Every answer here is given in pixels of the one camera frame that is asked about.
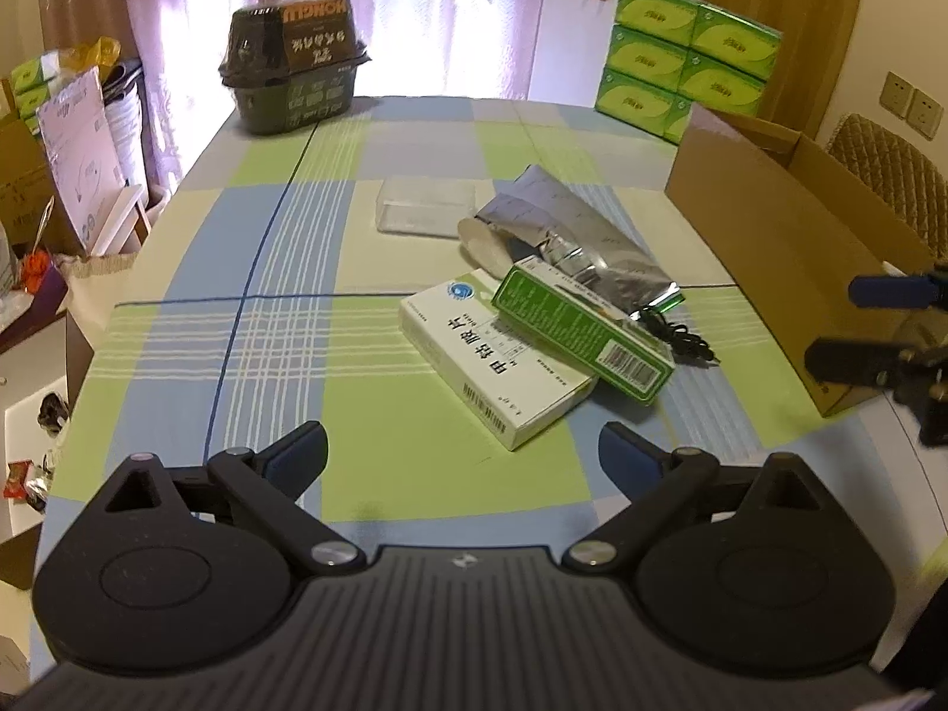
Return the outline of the checkered tablecloth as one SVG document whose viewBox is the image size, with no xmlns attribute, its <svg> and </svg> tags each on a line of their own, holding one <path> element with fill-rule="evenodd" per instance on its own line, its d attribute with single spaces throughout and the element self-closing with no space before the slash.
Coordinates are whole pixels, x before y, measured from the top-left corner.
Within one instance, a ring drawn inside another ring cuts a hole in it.
<svg viewBox="0 0 948 711">
<path fill-rule="evenodd" d="M 58 543 L 117 464 L 191 466 L 323 424 L 329 464 L 302 505 L 365 549 L 562 550 L 622 509 L 598 435 L 622 421 L 664 446 L 750 464 L 800 454 L 909 584 L 946 533 L 945 472 L 884 398 L 822 417 L 757 313 L 665 199 L 675 151 L 575 106 L 357 100 L 284 136 L 226 124 L 138 255 L 95 351 L 43 522 Z M 382 235 L 395 177 L 488 201 L 541 165 L 684 287 L 681 319 L 720 355 L 641 406 L 600 387 L 508 451 L 403 338 L 399 303 L 466 273 L 458 244 Z"/>
</svg>

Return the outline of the purple curtain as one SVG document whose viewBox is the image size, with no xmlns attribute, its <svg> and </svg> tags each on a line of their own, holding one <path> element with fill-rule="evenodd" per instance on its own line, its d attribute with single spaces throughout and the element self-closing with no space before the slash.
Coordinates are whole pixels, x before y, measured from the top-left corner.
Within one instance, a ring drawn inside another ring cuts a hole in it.
<svg viewBox="0 0 948 711">
<path fill-rule="evenodd" d="M 522 98 L 542 0 L 39 0 L 48 47 L 140 61 L 145 167 L 177 186 L 238 88 L 355 61 L 362 95 Z"/>
</svg>

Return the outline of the quilted brown chair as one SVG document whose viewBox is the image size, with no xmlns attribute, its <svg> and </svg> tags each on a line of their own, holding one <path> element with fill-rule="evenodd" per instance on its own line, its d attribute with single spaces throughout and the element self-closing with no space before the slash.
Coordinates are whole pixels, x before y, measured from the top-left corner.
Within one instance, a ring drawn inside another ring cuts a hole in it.
<svg viewBox="0 0 948 711">
<path fill-rule="evenodd" d="M 860 114 L 842 119 L 828 152 L 895 210 L 935 257 L 946 257 L 946 178 L 934 162 Z"/>
</svg>

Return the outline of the double wall socket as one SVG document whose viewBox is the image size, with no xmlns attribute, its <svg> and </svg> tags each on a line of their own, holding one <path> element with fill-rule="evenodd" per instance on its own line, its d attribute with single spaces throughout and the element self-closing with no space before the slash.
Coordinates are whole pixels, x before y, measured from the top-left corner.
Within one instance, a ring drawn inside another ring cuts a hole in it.
<svg viewBox="0 0 948 711">
<path fill-rule="evenodd" d="M 943 119 L 943 106 L 903 77 L 889 72 L 880 90 L 879 104 L 926 140 L 934 140 Z"/>
</svg>

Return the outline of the green medicine box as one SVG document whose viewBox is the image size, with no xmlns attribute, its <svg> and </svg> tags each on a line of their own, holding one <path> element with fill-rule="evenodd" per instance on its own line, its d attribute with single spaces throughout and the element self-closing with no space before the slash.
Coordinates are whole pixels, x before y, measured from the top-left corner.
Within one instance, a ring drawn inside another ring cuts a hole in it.
<svg viewBox="0 0 948 711">
<path fill-rule="evenodd" d="M 514 263 L 492 303 L 514 326 L 643 405 L 675 371 L 670 345 L 541 258 Z"/>
</svg>

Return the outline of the dark green lidded basket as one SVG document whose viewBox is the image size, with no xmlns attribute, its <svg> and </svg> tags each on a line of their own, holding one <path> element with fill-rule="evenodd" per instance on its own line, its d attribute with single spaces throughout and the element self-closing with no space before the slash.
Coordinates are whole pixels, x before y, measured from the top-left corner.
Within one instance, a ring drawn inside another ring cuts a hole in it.
<svg viewBox="0 0 948 711">
<path fill-rule="evenodd" d="M 242 128 L 278 135 L 347 113 L 366 61 L 350 0 L 281 0 L 233 13 L 219 74 Z"/>
</svg>

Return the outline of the green tissue box stack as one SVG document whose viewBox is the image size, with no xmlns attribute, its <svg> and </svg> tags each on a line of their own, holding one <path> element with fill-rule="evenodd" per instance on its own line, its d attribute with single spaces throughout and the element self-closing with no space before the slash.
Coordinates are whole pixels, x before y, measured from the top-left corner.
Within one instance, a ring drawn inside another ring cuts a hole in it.
<svg viewBox="0 0 948 711">
<path fill-rule="evenodd" d="M 617 0 L 594 109 L 678 143 L 694 106 L 754 117 L 783 34 L 702 0 Z"/>
</svg>

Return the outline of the silver foil pouch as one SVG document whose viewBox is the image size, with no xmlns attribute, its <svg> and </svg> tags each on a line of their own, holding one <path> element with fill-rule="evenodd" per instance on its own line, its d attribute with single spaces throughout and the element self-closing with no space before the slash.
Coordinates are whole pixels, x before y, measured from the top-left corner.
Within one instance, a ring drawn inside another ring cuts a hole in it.
<svg viewBox="0 0 948 711">
<path fill-rule="evenodd" d="M 540 165 L 529 165 L 476 217 L 533 247 L 551 267 L 627 315 L 670 312 L 683 290 L 643 247 Z"/>
</svg>

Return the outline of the brown cardboard box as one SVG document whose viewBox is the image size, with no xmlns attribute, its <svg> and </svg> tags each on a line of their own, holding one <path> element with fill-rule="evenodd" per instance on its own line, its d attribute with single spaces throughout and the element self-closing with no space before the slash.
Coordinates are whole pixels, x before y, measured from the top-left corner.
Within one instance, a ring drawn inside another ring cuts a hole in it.
<svg viewBox="0 0 948 711">
<path fill-rule="evenodd" d="M 885 262 L 905 273 L 934 266 L 895 210 L 808 136 L 700 104 L 665 194 L 754 305 L 821 416 L 873 396 L 816 382 L 803 355 L 820 337 L 889 342 L 907 321 L 860 310 L 847 294 L 851 279 Z"/>
</svg>

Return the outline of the pink printed cardboard sheet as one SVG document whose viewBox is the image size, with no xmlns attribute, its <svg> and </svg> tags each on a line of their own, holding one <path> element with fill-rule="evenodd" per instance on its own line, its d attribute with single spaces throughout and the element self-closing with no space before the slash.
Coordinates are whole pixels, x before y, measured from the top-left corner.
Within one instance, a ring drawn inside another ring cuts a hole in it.
<svg viewBox="0 0 948 711">
<path fill-rule="evenodd" d="M 45 246 L 82 258 L 140 251 L 148 190 L 122 172 L 98 71 L 77 75 L 37 119 L 56 193 Z"/>
</svg>

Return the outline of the beige round disc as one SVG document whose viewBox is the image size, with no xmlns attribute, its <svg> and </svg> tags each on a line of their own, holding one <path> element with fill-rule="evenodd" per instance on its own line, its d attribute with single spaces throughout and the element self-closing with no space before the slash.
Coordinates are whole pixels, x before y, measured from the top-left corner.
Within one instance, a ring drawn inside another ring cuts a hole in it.
<svg viewBox="0 0 948 711">
<path fill-rule="evenodd" d="M 461 219 L 456 231 L 467 257 L 471 258 L 477 267 L 487 271 L 498 281 L 505 278 L 514 265 L 505 236 L 476 217 Z"/>
</svg>

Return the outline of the white medicine box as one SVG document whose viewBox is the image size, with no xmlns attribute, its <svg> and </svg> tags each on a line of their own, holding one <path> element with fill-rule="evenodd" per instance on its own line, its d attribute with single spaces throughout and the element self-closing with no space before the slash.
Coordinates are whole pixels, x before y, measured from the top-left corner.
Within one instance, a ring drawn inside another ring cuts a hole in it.
<svg viewBox="0 0 948 711">
<path fill-rule="evenodd" d="M 403 335 L 506 450 L 521 448 L 587 400 L 596 377 L 505 321 L 499 282 L 474 270 L 405 297 Z"/>
</svg>

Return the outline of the clear plastic lid box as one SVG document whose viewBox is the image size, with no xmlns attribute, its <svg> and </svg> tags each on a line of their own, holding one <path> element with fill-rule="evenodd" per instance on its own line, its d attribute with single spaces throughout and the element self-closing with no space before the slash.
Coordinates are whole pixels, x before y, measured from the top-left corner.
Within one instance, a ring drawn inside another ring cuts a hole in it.
<svg viewBox="0 0 948 711">
<path fill-rule="evenodd" d="M 476 213 L 476 188 L 461 180 L 390 177 L 376 197 L 376 229 L 388 235 L 458 236 L 458 223 Z"/>
</svg>

